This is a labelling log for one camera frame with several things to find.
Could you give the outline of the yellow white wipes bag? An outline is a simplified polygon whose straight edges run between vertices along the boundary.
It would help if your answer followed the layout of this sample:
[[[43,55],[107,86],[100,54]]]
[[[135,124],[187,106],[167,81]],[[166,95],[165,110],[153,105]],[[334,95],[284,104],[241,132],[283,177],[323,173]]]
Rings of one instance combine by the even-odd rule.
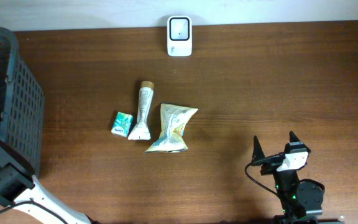
[[[176,153],[188,150],[183,140],[185,127],[198,108],[162,103],[160,107],[161,133],[145,151]]]

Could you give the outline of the green tissue pack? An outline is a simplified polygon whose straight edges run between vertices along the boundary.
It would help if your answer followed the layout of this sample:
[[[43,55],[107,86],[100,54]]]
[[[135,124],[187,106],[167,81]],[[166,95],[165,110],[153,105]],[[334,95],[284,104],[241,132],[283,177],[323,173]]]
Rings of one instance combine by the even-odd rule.
[[[132,121],[133,115],[118,112],[114,120],[111,133],[125,138],[128,137]]]

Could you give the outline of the white tube brown cap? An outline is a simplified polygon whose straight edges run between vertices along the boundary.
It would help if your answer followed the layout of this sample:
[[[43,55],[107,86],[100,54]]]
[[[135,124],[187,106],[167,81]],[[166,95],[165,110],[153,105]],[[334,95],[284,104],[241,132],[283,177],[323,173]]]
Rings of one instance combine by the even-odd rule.
[[[128,140],[150,140],[151,135],[147,124],[152,99],[154,95],[154,84],[143,81],[140,84],[139,103],[137,110],[137,122],[128,136]]]

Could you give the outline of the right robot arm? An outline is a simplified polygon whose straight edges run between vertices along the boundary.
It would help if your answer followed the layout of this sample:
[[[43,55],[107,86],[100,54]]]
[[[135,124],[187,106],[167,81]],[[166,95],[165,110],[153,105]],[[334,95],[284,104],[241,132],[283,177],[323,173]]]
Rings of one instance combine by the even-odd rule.
[[[298,171],[307,165],[310,153],[311,149],[292,131],[284,151],[268,157],[264,155],[258,138],[254,137],[252,159],[247,167],[260,167],[261,175],[272,175],[274,178],[274,190],[251,179],[280,200],[283,215],[274,216],[274,223],[318,223],[317,216],[323,213],[325,186],[315,180],[298,177]]]

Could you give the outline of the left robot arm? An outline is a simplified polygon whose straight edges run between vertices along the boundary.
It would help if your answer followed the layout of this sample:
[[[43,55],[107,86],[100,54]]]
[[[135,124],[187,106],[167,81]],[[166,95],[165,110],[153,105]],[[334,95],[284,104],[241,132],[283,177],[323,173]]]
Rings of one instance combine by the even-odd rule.
[[[51,194],[39,182],[31,164],[0,140],[0,215],[12,209],[42,223],[97,223]]]

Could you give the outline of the white barcode scanner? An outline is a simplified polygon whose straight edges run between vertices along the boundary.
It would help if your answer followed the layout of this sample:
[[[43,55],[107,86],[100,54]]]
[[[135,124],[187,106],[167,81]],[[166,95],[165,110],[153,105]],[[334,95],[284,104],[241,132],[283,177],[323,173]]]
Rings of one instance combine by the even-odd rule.
[[[189,16],[167,19],[167,53],[171,57],[187,57],[193,50],[193,24]]]

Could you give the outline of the grey mesh basket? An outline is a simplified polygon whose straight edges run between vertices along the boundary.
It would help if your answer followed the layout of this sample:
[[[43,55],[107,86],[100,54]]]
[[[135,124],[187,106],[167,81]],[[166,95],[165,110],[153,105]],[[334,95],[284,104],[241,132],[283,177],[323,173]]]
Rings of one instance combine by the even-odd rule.
[[[19,54],[14,33],[0,27],[0,140],[40,174],[45,97]]]

